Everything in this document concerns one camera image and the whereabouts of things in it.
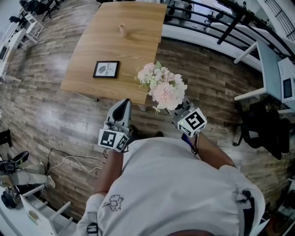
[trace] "wooden floor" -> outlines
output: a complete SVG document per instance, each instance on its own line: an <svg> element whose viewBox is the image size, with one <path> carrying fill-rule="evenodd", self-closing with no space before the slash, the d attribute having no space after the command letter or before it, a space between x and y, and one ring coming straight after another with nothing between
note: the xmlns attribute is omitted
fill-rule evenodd
<svg viewBox="0 0 295 236"><path fill-rule="evenodd" d="M13 141L12 148L6 144L0 147L4 156L6 152L14 156L29 150L30 163L46 164L51 148L57 148L71 155L105 159L103 149L97 146L98 134L108 109L116 101L92 102L59 89L75 46L98 6L94 0L66 0L52 19L44 22L46 28L39 43L17 51L9 73L23 82L0 86L0 111L5 119L1 130L9 128ZM293 155L278 161L263 148L251 149L244 142L233 147L238 135L223 126L224 121L238 119L233 98L260 88L262 75L244 65L234 65L233 59L225 56L165 39L159 45L156 59L173 73L183 75L188 85L186 94L207 116L204 134L234 160L274 206L288 183L286 167ZM171 124L171 118L165 112L156 116L152 104L149 99L147 112L134 106L132 124L142 132L161 130L168 137L179 138L181 133ZM53 150L50 166L61 163L65 156ZM79 160L88 169L103 166L93 159ZM55 208L71 201L71 212L67 214L78 220L93 193L98 174L98 170L88 173L76 160L66 159L50 172L56 188L46 191L43 197Z"/></svg>

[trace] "white chair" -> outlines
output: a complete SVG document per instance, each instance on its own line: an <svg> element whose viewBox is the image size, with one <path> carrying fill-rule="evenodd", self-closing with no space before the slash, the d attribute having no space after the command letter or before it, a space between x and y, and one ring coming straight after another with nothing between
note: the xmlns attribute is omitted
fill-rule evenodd
<svg viewBox="0 0 295 236"><path fill-rule="evenodd" d="M39 227L40 232L42 232L43 236L60 236L71 225L73 218L71 217L70 219L68 219L67 223L59 229L57 229L56 227L56 222L53 221L56 220L57 217L71 205L71 202L67 202L52 216L46 216L44 213L42 213L42 208L48 204L47 201L44 203L33 204L27 199L27 197L44 188L45 186L41 185L28 193L20 195L20 198L28 214L28 217Z"/></svg>
<svg viewBox="0 0 295 236"><path fill-rule="evenodd" d="M27 34L37 39L41 31L44 29L44 26L41 25L31 13L27 14L25 18L30 23L30 26L27 29Z"/></svg>

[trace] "black railing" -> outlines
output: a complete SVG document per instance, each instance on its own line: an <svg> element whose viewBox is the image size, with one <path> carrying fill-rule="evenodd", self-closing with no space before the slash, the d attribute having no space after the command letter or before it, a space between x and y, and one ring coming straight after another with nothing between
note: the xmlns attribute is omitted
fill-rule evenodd
<svg viewBox="0 0 295 236"><path fill-rule="evenodd" d="M192 5L196 4L196 5L208 8L210 10L213 10L214 12L219 12L219 13L223 14L223 17L221 19L217 19L214 16L202 14L202 13L194 11L193 9L189 10L189 9L184 9L184 8L180 8L180 7L175 7L175 6L168 6L168 8L174 9L174 11L184 12L184 14L188 13L188 14L194 14L194 15L204 17L204 18L208 19L209 21L221 23L221 24L227 26L227 28L225 30L222 30L222 29L215 27L214 25L207 24L206 22L200 22L200 21L192 20L190 18L183 17L183 14L178 15L178 16L176 14L173 14L173 15L166 14L164 24L193 30L193 31L217 38L218 44L221 44L222 42L226 42L226 43L229 43L229 44L231 44L243 51L245 51L250 45L252 45L255 41L257 41L257 39L262 38L264 41L266 41L269 44L268 45L269 48L271 48L274 52L276 52L281 58L284 59L286 57L289 57L295 63L295 54L288 47L288 45L284 42L284 40L280 36L278 36L264 22L262 22L260 19L258 19L256 16L254 16L253 14L248 12L243 7L240 7L238 4L229 2L228 0L219 0L219 3L223 4L225 7L230 8L233 11L233 14L231 15L231 14L224 12L220 9L214 8L213 6L208 6L208 5L205 5L205 4L202 4L199 2L195 2L192 0L183 0L183 2L187 2L187 4L192 4ZM231 23L225 22L223 20L223 18L225 16L230 18ZM271 41L265 34L260 33L255 27L249 26L249 24L245 22L245 18L247 18L247 22L255 22L256 26L258 28L266 30L276 41L275 42L274 42L274 40ZM187 22L203 26L203 29L198 29L194 26L187 25L186 24ZM249 35L246 32L244 32L243 30L239 29L237 27L238 24L244 25L248 29L250 29L253 32L252 35ZM210 30L208 31L207 28L213 29L213 30L221 33L222 35L220 36L220 35L210 33ZM235 33L234 31L237 31L240 34L242 34L244 36L244 38L243 39L240 38L239 36L237 36L237 34L234 35L234 33ZM253 51L251 53L251 55L258 58L258 54L256 51Z"/></svg>
<svg viewBox="0 0 295 236"><path fill-rule="evenodd" d="M277 20L282 25L282 28L286 33L286 37L292 41L295 41L295 27L287 17L286 13L281 9L275 0L265 0L264 2L269 6L269 8L275 14Z"/></svg>

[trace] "person's right arm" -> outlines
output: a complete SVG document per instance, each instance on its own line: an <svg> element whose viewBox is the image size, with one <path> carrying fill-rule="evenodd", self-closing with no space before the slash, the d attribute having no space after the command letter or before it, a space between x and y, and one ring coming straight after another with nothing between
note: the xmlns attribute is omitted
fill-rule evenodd
<svg viewBox="0 0 295 236"><path fill-rule="evenodd" d="M235 166L232 159L207 139L205 135L199 133L198 139L198 155L202 161L216 169L219 169L223 165Z"/></svg>

